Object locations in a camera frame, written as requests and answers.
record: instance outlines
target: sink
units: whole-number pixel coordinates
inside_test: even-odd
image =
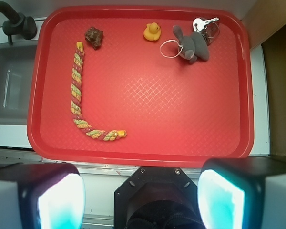
[[[0,124],[26,125],[37,41],[0,44]]]

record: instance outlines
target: yellow rubber duck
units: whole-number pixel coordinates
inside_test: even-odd
[[[156,23],[148,23],[146,24],[146,29],[144,30],[144,37],[149,41],[156,41],[160,38],[161,29],[160,26]]]

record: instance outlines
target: yellow green twisted treat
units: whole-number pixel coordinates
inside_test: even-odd
[[[72,68],[71,83],[71,112],[73,121],[76,126],[81,129],[87,136],[102,141],[114,141],[119,138],[126,137],[125,130],[95,130],[83,118],[81,109],[82,98],[82,65],[84,60],[84,48],[82,42],[76,43],[76,51],[74,54],[74,64]]]

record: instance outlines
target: key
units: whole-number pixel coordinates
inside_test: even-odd
[[[193,29],[195,32],[202,32],[202,30],[206,29],[206,26],[212,22],[215,22],[215,21],[218,21],[219,18],[216,17],[216,18],[212,18],[212,19],[209,19],[209,20],[203,20],[201,18],[196,18],[194,19],[193,21]]]

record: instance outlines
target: gray plush bunny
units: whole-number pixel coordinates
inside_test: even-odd
[[[183,46],[180,56],[193,64],[197,58],[207,61],[210,53],[203,36],[198,32],[193,32],[190,36],[183,36],[182,29],[179,25],[173,26],[173,34]]]

